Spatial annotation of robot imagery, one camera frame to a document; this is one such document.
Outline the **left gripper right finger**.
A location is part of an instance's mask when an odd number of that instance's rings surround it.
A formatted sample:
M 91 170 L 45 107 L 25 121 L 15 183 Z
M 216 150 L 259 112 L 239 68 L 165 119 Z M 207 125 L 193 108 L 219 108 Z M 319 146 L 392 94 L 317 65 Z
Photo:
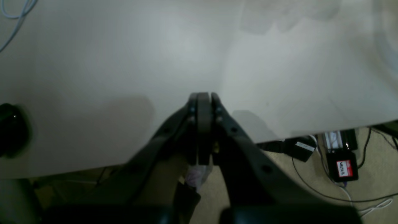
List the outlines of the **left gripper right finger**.
M 361 224 L 353 207 L 328 203 L 304 190 L 272 162 L 211 94 L 216 161 L 230 207 L 221 224 Z

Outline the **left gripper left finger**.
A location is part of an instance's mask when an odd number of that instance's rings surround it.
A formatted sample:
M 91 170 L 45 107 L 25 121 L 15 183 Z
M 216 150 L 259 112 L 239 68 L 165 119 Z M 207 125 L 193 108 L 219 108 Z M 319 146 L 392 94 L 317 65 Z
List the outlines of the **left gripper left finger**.
M 193 93 L 118 172 L 87 195 L 49 208 L 43 224 L 188 224 L 201 197 L 179 179 L 210 162 L 211 100 Z

